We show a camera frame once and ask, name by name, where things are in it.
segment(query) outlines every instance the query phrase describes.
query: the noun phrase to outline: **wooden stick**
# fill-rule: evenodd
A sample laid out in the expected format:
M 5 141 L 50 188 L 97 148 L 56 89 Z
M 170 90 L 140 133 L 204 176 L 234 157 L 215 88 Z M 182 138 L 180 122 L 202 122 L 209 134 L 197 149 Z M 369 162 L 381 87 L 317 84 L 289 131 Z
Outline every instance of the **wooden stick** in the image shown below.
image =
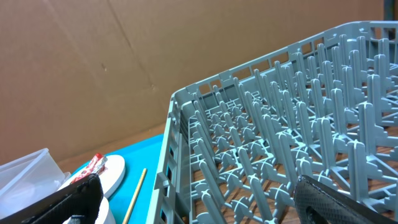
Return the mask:
M 134 195 L 132 196 L 129 208 L 127 209 L 126 216 L 124 217 L 123 224 L 127 224 L 127 222 L 130 219 L 132 208 L 134 208 L 134 204 L 136 203 L 139 191 L 141 189 L 141 186 L 142 186 L 142 183 L 144 181 L 144 178 L 145 178 L 146 174 L 147 174 L 147 169 L 144 168 L 144 170 L 142 171 L 142 174 L 141 174 L 141 178 L 139 179 L 138 185 L 136 187 L 136 191 L 134 192 Z

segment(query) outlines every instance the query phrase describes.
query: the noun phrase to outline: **tan background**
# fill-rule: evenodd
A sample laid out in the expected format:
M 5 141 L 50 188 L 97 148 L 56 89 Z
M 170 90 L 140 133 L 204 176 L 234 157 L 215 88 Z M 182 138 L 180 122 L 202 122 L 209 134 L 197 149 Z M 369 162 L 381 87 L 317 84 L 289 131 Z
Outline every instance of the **tan background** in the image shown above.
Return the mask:
M 383 1 L 2 0 L 0 164 L 56 161 L 163 123 L 171 94 Z

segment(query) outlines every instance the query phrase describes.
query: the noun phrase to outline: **dark object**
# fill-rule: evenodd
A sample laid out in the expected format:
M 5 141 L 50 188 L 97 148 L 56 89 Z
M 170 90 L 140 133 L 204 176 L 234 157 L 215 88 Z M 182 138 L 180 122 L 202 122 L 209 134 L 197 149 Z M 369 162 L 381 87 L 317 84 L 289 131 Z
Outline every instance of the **dark object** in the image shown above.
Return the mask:
M 298 177 L 294 192 L 301 223 L 397 223 L 319 183 L 307 175 Z
M 74 184 L 55 192 L 31 206 L 0 220 L 0 224 L 69 223 L 92 224 L 95 222 L 103 198 L 100 178 L 90 174 Z

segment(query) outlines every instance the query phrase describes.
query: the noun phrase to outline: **gray plastic rack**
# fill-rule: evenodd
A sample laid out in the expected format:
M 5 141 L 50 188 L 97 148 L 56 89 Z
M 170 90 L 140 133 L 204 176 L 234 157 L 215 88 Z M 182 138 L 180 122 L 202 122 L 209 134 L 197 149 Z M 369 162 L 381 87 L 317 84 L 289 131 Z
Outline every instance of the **gray plastic rack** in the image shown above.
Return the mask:
M 397 28 L 343 24 L 176 91 L 146 223 L 277 223 L 300 174 L 398 210 Z

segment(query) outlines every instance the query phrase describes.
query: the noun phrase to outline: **food wrapper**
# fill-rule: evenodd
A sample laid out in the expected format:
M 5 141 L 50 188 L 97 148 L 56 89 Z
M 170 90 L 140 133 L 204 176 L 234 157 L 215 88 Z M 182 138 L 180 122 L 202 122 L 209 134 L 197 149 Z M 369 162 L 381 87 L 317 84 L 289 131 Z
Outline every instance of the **food wrapper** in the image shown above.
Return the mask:
M 70 184 L 73 184 L 90 174 L 100 174 L 100 172 L 105 169 L 105 163 L 107 160 L 108 159 L 104 155 L 100 153 L 95 154 L 90 163 L 83 169 L 83 172 L 79 176 L 75 177 Z

